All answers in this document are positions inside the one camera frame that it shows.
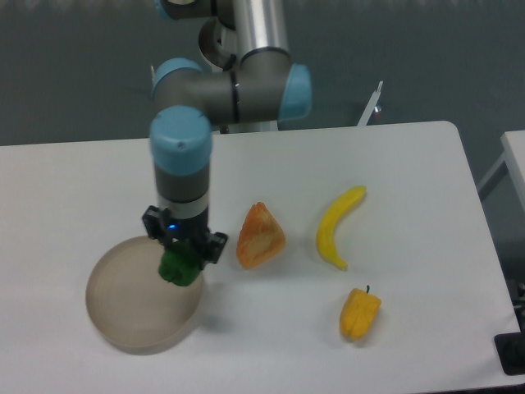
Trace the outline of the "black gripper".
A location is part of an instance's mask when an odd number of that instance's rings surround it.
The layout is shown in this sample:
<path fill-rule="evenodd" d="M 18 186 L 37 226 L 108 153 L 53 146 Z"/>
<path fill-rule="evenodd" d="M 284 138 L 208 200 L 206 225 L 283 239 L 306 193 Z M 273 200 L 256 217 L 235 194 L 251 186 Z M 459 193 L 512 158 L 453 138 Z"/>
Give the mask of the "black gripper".
<path fill-rule="evenodd" d="M 167 248 L 176 241 L 191 241 L 197 245 L 199 268 L 217 264 L 228 241 L 223 232 L 211 233 L 208 228 L 208 208 L 191 218 L 175 218 L 171 210 L 149 205 L 142 222 L 151 240 Z"/>

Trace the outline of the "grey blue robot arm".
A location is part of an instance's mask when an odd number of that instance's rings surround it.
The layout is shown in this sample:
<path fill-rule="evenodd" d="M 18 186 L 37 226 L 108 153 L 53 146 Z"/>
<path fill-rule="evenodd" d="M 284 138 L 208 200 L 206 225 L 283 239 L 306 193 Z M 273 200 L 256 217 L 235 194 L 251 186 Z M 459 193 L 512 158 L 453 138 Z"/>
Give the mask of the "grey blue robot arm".
<path fill-rule="evenodd" d="M 186 58 L 154 72 L 157 110 L 149 143 L 158 204 L 143 221 L 148 236 L 183 266 L 201 271 L 219 260 L 227 237 L 208 229 L 212 128 L 308 115 L 312 82 L 294 63 L 280 1 L 159 1 L 173 19 L 207 17 L 232 29 L 235 50 L 219 72 L 205 73 Z"/>

